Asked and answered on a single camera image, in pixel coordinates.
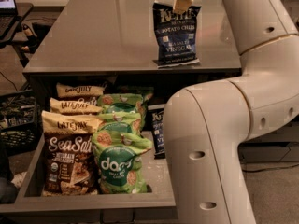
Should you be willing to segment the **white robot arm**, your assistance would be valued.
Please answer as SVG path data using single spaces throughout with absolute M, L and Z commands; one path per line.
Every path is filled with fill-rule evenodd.
M 222 2 L 241 76 L 186 87 L 164 111 L 177 224 L 256 224 L 238 147 L 298 114 L 299 34 L 281 0 Z

